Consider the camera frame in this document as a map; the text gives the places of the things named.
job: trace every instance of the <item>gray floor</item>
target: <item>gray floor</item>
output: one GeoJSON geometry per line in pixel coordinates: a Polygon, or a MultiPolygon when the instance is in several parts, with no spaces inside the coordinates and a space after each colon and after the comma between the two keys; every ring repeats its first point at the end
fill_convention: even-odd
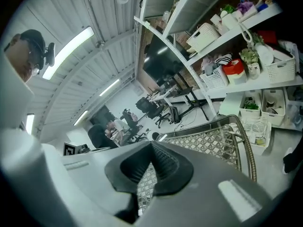
{"type": "MultiPolygon", "coordinates": [[[[220,103],[215,103],[214,107],[216,110],[218,110],[220,103]]],[[[188,106],[177,105],[177,108],[180,113],[186,110],[188,106]]],[[[212,120],[214,117],[212,116],[209,106],[205,105],[203,108],[206,115],[210,118],[210,120],[212,120]]],[[[161,128],[158,129],[158,126],[155,125],[155,121],[156,119],[152,120],[143,117],[139,121],[139,124],[143,125],[140,132],[145,132],[148,128],[159,133],[167,133],[207,123],[207,120],[200,109],[194,109],[184,116],[182,123],[179,126],[178,124],[169,124],[167,121],[163,121],[163,123],[160,125],[161,128]]],[[[301,135],[302,133],[298,131],[272,128],[272,137],[269,147],[262,156],[254,155],[257,168],[258,184],[261,185],[272,198],[276,197],[282,191],[287,189],[294,177],[295,173],[288,175],[284,175],[282,173],[282,159],[289,147],[296,147],[300,141],[301,135]]]]}

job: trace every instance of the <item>ceiling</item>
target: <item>ceiling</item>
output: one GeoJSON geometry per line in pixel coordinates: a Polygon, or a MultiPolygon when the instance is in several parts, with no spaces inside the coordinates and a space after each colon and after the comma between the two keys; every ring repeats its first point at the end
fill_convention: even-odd
{"type": "Polygon", "coordinates": [[[78,33],[91,26],[94,35],[79,46],[51,80],[40,75],[27,85],[35,94],[28,113],[35,114],[32,134],[42,142],[70,129],[84,112],[92,116],[112,95],[134,79],[134,15],[138,0],[119,5],[116,0],[27,0],[7,27],[4,41],[27,29],[40,31],[56,54],[78,33]],[[96,48],[96,43],[103,46],[96,48]],[[121,83],[99,97],[117,78],[121,83]]]}

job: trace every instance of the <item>red container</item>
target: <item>red container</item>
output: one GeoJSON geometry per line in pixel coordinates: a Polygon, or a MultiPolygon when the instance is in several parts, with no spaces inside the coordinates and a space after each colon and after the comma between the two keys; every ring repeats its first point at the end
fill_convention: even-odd
{"type": "Polygon", "coordinates": [[[235,59],[224,65],[223,70],[226,75],[240,74],[244,71],[244,66],[240,59],[235,59]]]}

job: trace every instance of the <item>desk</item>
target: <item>desk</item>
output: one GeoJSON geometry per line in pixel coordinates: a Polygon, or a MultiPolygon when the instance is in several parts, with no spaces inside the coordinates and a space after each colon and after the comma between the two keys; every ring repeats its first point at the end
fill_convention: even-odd
{"type": "Polygon", "coordinates": [[[155,96],[153,96],[152,98],[149,99],[150,102],[156,102],[156,101],[159,101],[159,100],[162,100],[164,99],[165,102],[170,106],[172,107],[172,104],[171,102],[167,99],[167,96],[177,88],[177,85],[174,85],[172,86],[170,89],[168,89],[164,94],[160,95],[159,93],[156,94],[155,96]]]}

